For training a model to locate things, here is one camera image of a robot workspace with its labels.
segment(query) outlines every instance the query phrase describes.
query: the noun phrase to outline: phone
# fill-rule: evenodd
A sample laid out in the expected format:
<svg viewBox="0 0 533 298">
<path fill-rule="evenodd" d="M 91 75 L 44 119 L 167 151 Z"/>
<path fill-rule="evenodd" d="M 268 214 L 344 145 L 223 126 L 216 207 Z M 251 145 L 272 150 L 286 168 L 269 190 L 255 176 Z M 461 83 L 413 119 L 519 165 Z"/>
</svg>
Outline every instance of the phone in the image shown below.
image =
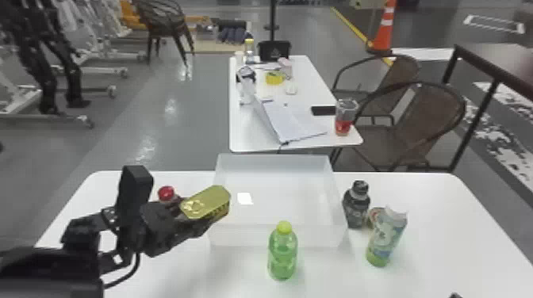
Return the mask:
<svg viewBox="0 0 533 298">
<path fill-rule="evenodd" d="M 335 115 L 334 105 L 314 105 L 311 107 L 313 116 Z"/>
</svg>

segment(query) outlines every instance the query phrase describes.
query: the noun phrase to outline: bottle cap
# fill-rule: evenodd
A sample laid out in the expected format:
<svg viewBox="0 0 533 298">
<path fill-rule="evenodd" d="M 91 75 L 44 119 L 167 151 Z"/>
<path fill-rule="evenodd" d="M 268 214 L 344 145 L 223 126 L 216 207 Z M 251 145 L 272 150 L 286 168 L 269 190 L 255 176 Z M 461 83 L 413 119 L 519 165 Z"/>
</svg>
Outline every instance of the bottle cap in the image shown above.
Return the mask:
<svg viewBox="0 0 533 298">
<path fill-rule="evenodd" d="M 397 202 L 387 204 L 385 206 L 385 213 L 387 213 L 387 216 L 393 220 L 407 219 L 407 208 L 402 204 L 398 204 Z"/>
<path fill-rule="evenodd" d="M 159 200 L 162 202 L 171 201 L 174 198 L 174 187 L 169 185 L 162 186 L 157 191 L 157 195 L 159 196 Z"/>
<path fill-rule="evenodd" d="M 293 231 L 293 226 L 290 225 L 290 222 L 282 220 L 278 223 L 276 231 L 282 235 L 288 235 Z"/>
<path fill-rule="evenodd" d="M 354 193 L 359 195 L 365 195 L 368 193 L 368 183 L 363 180 L 355 180 L 351 188 L 354 190 Z"/>
</svg>

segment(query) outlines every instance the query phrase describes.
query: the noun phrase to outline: cup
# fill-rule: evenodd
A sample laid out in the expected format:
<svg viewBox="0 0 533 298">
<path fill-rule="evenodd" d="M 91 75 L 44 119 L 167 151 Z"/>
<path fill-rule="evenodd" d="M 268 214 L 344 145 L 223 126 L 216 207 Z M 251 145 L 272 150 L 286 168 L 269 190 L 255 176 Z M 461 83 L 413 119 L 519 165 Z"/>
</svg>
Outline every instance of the cup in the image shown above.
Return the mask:
<svg viewBox="0 0 533 298">
<path fill-rule="evenodd" d="M 242 67 L 244 65 L 244 52 L 236 51 L 235 59 L 237 60 L 237 68 Z"/>
<path fill-rule="evenodd" d="M 335 134 L 347 136 L 355 120 L 359 104 L 351 98 L 339 99 L 335 108 Z"/>
</svg>

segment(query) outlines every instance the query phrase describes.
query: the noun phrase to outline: table leg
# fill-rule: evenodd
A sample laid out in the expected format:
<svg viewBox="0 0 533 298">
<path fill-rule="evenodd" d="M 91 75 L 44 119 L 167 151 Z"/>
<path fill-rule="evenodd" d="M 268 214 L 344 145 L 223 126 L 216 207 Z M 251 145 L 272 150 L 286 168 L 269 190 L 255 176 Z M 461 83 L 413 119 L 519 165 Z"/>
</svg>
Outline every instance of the table leg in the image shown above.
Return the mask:
<svg viewBox="0 0 533 298">
<path fill-rule="evenodd" d="M 332 167 L 337 163 L 340 153 L 343 151 L 343 148 L 335 148 L 332 153 L 329 155 L 329 162 L 332 164 Z"/>
<path fill-rule="evenodd" d="M 451 55 L 450 61 L 448 62 L 448 66 L 446 67 L 446 71 L 444 71 L 443 76 L 443 84 L 447 84 L 450 82 L 451 73 L 454 72 L 455 64 L 457 64 L 457 59 L 459 56 L 457 55 L 457 51 L 454 51 L 454 53 Z"/>
<path fill-rule="evenodd" d="M 455 167 L 459 163 L 459 160 L 461 159 L 462 154 L 464 153 L 466 146 L 468 146 L 468 142 L 470 142 L 470 139 L 472 139 L 472 135 L 474 134 L 477 125 L 479 124 L 479 121 L 481 120 L 481 117 L 489 107 L 490 101 L 493 99 L 493 95 L 496 92 L 496 89 L 500 85 L 500 81 L 497 79 L 493 80 L 492 85 L 490 85 L 489 91 L 487 91 L 487 94 L 485 94 L 485 97 L 483 98 L 483 101 L 481 102 L 481 105 L 479 106 L 479 109 L 477 110 L 476 116 L 472 119 L 472 123 L 468 127 L 468 131 L 466 131 L 465 136 L 461 140 L 461 144 L 459 145 L 459 149 L 455 152 L 454 158 L 451 161 L 450 167 L 448 169 L 448 172 L 453 172 L 455 170 Z"/>
</svg>

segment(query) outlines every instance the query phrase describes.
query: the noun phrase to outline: yellow tape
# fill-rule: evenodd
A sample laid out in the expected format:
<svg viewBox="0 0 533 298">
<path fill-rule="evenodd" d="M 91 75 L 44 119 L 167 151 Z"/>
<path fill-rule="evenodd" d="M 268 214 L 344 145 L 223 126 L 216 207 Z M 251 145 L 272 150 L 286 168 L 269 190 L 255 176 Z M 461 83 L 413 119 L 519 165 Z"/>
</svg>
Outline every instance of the yellow tape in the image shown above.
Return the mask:
<svg viewBox="0 0 533 298">
<path fill-rule="evenodd" d="M 269 71 L 266 73 L 265 78 L 268 85 L 279 85 L 283 83 L 283 74 L 279 71 Z"/>
<path fill-rule="evenodd" d="M 362 40 L 363 43 L 366 44 L 366 42 L 368 41 L 368 38 L 366 38 L 366 36 L 362 34 L 362 32 L 359 29 L 357 29 L 357 27 L 355 27 L 352 23 L 350 23 L 350 21 L 347 20 L 335 7 L 331 7 L 331 10 L 344 24 L 346 24 L 346 26 L 348 26 L 351 29 L 351 31 L 355 33 L 357 37 L 359 37 L 359 39 Z M 368 46 L 372 47 L 372 41 L 368 41 Z M 388 66 L 393 65 L 393 61 L 389 58 L 383 58 L 382 60 L 383 60 L 383 63 L 387 64 Z"/>
</svg>

